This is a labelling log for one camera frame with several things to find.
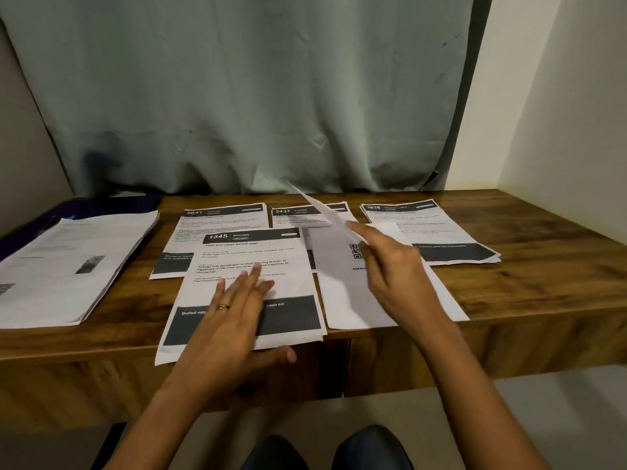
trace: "dark pants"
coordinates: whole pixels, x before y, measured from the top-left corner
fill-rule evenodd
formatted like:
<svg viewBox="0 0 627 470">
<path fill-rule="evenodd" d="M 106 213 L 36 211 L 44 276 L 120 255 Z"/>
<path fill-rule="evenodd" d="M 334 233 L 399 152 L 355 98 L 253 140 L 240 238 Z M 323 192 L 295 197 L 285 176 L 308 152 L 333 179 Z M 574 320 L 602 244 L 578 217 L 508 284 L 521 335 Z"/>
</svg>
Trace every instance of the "dark pants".
<svg viewBox="0 0 627 470">
<path fill-rule="evenodd" d="M 383 426 L 351 435 L 335 451 L 332 470 L 413 470 L 405 449 Z M 250 452 L 241 470 L 308 470 L 292 444 L 279 435 L 266 437 Z"/>
</svg>

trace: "right hand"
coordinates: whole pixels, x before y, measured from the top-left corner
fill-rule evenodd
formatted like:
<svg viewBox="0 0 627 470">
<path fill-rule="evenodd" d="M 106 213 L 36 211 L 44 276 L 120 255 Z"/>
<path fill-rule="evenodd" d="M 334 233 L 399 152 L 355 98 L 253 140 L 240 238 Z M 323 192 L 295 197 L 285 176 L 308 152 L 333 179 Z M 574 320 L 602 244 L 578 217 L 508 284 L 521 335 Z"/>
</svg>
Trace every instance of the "right hand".
<svg viewBox="0 0 627 470">
<path fill-rule="evenodd" d="M 401 244 L 365 224 L 347 221 L 346 225 L 368 241 L 359 244 L 368 288 L 412 338 L 420 341 L 452 323 L 438 300 L 417 248 Z"/>
</svg>

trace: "wooden desk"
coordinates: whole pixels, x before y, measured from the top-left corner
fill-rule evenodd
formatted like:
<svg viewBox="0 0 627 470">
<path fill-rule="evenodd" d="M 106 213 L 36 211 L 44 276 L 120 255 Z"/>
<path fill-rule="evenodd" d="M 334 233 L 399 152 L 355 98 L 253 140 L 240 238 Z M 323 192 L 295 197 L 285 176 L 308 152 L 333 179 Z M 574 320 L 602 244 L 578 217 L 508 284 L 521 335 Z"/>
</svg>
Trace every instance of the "wooden desk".
<svg viewBox="0 0 627 470">
<path fill-rule="evenodd" d="M 501 264 L 434 268 L 471 321 L 461 325 L 492 377 L 627 362 L 627 247 L 498 190 L 320 194 L 361 203 L 435 198 Z M 149 281 L 183 209 L 296 195 L 166 197 L 161 219 L 88 320 L 0 330 L 0 427 L 35 431 L 137 417 L 170 371 L 154 354 L 182 279 Z M 389 392 L 433 383 L 396 328 L 329 330 L 296 347 L 298 363 L 253 377 L 214 409 Z"/>
</svg>

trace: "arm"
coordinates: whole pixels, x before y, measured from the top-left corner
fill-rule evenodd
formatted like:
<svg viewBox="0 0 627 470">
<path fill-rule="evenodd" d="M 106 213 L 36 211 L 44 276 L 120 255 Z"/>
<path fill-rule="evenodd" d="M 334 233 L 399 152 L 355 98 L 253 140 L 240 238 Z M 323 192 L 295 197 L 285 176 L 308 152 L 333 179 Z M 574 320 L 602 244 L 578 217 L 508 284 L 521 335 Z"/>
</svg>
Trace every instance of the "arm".
<svg viewBox="0 0 627 470">
<path fill-rule="evenodd" d="M 165 470 L 205 405 L 239 384 L 250 372 L 294 363 L 290 347 L 253 353 L 263 297 L 273 281 L 258 284 L 261 266 L 242 273 L 224 289 L 216 286 L 211 305 L 163 386 L 137 420 L 105 470 Z M 230 308 L 218 309 L 218 305 Z"/>
<path fill-rule="evenodd" d="M 549 469 L 442 309 L 418 250 L 375 228 L 347 225 L 370 244 L 360 244 L 369 288 L 425 357 L 466 467 Z"/>
</svg>

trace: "white wall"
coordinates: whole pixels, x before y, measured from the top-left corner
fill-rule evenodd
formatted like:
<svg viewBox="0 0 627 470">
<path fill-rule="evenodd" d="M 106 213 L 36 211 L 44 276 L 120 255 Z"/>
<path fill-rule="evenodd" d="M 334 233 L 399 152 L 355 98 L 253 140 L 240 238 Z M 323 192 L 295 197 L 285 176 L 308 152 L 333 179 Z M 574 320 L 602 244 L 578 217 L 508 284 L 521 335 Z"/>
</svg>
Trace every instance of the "white wall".
<svg viewBox="0 0 627 470">
<path fill-rule="evenodd" d="M 624 244 L 626 20 L 627 0 L 562 2 L 498 184 Z"/>
<path fill-rule="evenodd" d="M 561 0 L 492 0 L 446 189 L 495 188 Z"/>
<path fill-rule="evenodd" d="M 0 24 L 0 236 L 72 197 Z"/>
</svg>

